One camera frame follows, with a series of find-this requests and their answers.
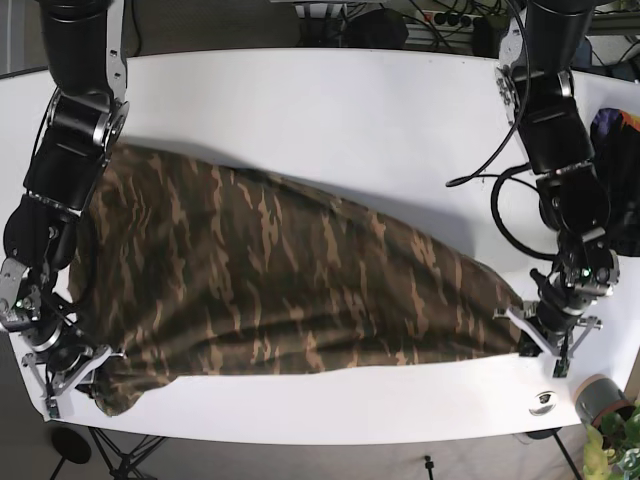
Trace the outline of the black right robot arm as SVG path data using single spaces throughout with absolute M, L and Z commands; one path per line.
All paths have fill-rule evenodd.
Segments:
M 122 1 L 42 1 L 48 70 L 56 88 L 32 149 L 20 203 L 2 237 L 1 329 L 29 348 L 21 360 L 39 383 L 44 414 L 62 417 L 74 389 L 87 392 L 114 351 L 73 320 L 97 276 L 89 205 L 126 122 Z

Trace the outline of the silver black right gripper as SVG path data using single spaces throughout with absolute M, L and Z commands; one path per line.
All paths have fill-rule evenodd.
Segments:
M 94 342 L 57 307 L 41 304 L 37 293 L 13 307 L 1 300 L 1 330 L 18 334 L 28 347 L 21 372 L 30 399 L 44 419 L 68 419 L 68 395 L 49 397 L 49 391 L 85 391 L 96 372 L 111 358 L 126 357 L 124 351 L 97 348 Z

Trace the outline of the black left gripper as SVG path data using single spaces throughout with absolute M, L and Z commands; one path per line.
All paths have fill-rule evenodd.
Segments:
M 612 294 L 619 281 L 619 260 L 617 255 L 536 255 L 535 259 L 552 263 L 547 275 L 535 270 L 537 306 L 512 305 L 501 309 L 500 317 L 520 331 L 520 357 L 550 355 L 548 340 L 560 338 L 552 377 L 564 379 L 586 337 L 603 328 L 599 318 L 581 317 L 593 302 Z

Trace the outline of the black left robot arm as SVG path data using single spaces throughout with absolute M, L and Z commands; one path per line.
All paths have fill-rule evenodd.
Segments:
M 527 160 L 496 177 L 490 210 L 501 235 L 528 257 L 548 261 L 543 274 L 532 269 L 538 300 L 508 307 L 502 315 L 523 332 L 522 356 L 550 355 L 553 377 L 564 378 L 582 337 L 600 326 L 586 310 L 612 294 L 620 277 L 619 259 L 607 232 L 609 193 L 594 165 L 595 150 L 575 99 L 571 63 L 591 23 L 593 1 L 529 1 L 508 4 L 516 32 L 502 41 L 497 84 L 514 120 L 509 137 L 518 136 Z M 556 234 L 554 253 L 538 252 L 508 230 L 499 212 L 504 183 L 531 172 L 536 177 L 539 213 Z

